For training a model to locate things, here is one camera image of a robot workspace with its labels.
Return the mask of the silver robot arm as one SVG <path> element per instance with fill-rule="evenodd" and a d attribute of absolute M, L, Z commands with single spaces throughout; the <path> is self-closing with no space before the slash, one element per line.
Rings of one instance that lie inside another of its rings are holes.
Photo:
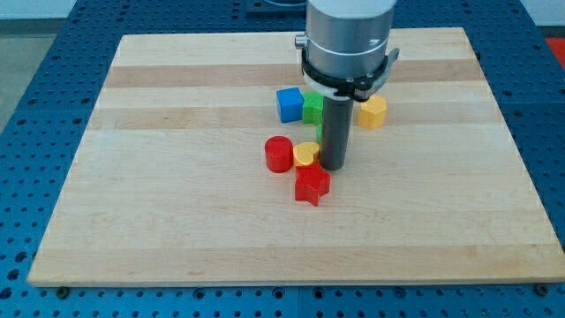
<path fill-rule="evenodd" d="M 387 81 L 399 49 L 387 50 L 396 0 L 309 0 L 295 38 L 305 83 L 336 101 L 364 102 Z"/>

